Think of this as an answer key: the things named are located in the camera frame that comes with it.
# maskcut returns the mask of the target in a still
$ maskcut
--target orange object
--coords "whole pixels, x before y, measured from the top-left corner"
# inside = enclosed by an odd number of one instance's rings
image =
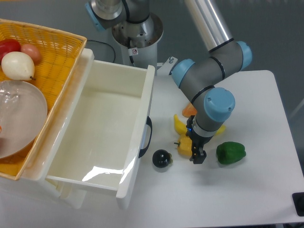
[[[36,86],[47,100],[46,123],[33,143],[15,155],[0,159],[0,177],[18,180],[29,161],[34,158],[45,131],[57,110],[62,94],[76,68],[86,38],[69,32],[23,22],[0,19],[0,40],[15,39],[21,45],[32,44],[42,55],[35,66]],[[0,81],[9,80],[0,67]]]
[[[191,103],[189,103],[181,112],[181,114],[187,118],[192,115],[196,115],[198,111],[196,111],[195,107]]]

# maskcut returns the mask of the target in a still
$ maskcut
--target green bell pepper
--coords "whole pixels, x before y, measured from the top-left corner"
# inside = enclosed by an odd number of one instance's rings
[[[224,142],[217,147],[218,161],[223,165],[236,163],[245,156],[245,146],[238,142]]]

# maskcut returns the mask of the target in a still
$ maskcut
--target black cable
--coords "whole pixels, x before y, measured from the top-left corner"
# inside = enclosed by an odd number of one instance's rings
[[[109,44],[107,44],[107,43],[104,43],[104,42],[102,42],[102,41],[93,40],[93,39],[88,39],[87,42],[96,42],[96,43],[105,44],[105,45],[109,46],[109,47],[113,50],[113,53],[114,53],[114,59],[113,59],[112,63],[115,62],[115,60],[116,60],[116,52],[115,52],[115,50],[114,50],[114,47],[112,47],[111,45],[109,45]]]
[[[129,49],[131,49],[131,38],[130,37],[128,37],[128,50]],[[132,65],[135,66],[133,56],[129,55],[129,58],[130,58],[130,62],[132,63]]]

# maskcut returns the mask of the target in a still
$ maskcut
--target metal tube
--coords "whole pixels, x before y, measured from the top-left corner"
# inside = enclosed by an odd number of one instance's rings
[[[123,3],[121,0],[92,0],[91,7],[100,18],[113,20],[121,14]]]
[[[185,3],[209,51],[233,38],[215,2],[185,0]]]

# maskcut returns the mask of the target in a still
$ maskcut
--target banana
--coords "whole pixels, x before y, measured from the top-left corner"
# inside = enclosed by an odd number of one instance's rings
[[[175,131],[179,134],[186,134],[187,132],[187,127],[186,125],[179,120],[177,114],[174,115],[174,129]],[[225,125],[221,125],[221,127],[217,130],[217,132],[214,134],[214,136],[222,134],[224,131],[226,130],[226,126]]]
[[[221,125],[221,127],[218,129],[218,131],[214,134],[214,136],[222,134],[226,130],[225,125]]]
[[[186,134],[186,132],[187,132],[186,125],[182,121],[179,120],[177,114],[175,114],[173,118],[174,118],[174,129],[175,129],[175,131],[179,135]]]

